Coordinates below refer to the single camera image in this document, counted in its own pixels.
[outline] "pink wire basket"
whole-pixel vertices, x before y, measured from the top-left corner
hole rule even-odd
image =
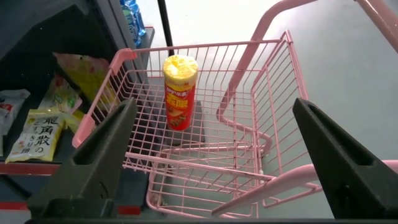
[[[312,1],[272,6],[250,41],[118,51],[73,145],[79,146],[118,103],[135,96],[145,109],[137,114],[123,167],[150,174],[150,208],[197,218],[258,217],[259,207],[322,191],[313,182],[315,169],[306,165],[311,161],[292,112],[294,100],[308,94],[290,32],[262,39],[278,13]],[[159,103],[169,50],[199,64],[191,126],[182,132],[167,127]],[[148,81],[135,82],[143,73]],[[394,161],[386,163],[397,169]]]

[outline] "plastic bag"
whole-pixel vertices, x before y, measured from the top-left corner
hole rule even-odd
[[[85,114],[80,110],[76,110],[75,112],[73,112],[73,114],[62,113],[62,115],[68,128],[70,128],[70,130],[76,134],[80,122],[82,121]]]
[[[2,136],[7,135],[22,104],[30,93],[27,90],[0,91],[0,156],[3,156]]]
[[[60,111],[72,114],[81,103],[79,94],[62,76],[55,74],[39,108],[56,106]]]
[[[30,110],[5,163],[28,159],[52,161],[64,124],[58,108]]]
[[[86,55],[53,54],[62,70],[81,88],[89,100],[94,101],[109,70],[108,61]],[[110,83],[106,84],[101,101],[103,102],[99,104],[101,110],[109,109],[114,101],[115,105],[120,103]]]

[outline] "red can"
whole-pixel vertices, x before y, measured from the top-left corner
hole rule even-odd
[[[190,126],[198,64],[192,57],[173,55],[163,64],[167,124],[182,131]]]

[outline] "concrete floor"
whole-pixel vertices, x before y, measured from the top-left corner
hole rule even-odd
[[[398,2],[385,0],[398,13]],[[167,1],[174,45],[249,40],[275,0]],[[138,0],[165,46],[156,0]],[[398,159],[398,55],[354,1],[319,0],[279,15],[266,37],[290,29],[310,99],[381,159]],[[27,212],[12,212],[20,223]],[[142,218],[162,217],[144,212]],[[320,193],[261,211],[264,218],[332,218]]]

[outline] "blue bottle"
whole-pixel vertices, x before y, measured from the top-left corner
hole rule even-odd
[[[144,21],[142,20],[141,12],[139,10],[139,6],[137,4],[136,0],[128,0],[126,1],[127,5],[130,7],[132,14],[136,18],[136,22],[138,25],[139,32],[138,34],[142,37],[145,35],[145,26],[144,26]]]
[[[122,7],[124,17],[127,20],[127,24],[129,26],[130,33],[132,35],[132,39],[133,39],[136,47],[138,47],[141,44],[141,38],[139,37],[139,34],[138,34],[139,29],[137,26],[136,18],[132,15],[129,6],[127,6],[124,3],[124,0],[120,0],[120,5]]]

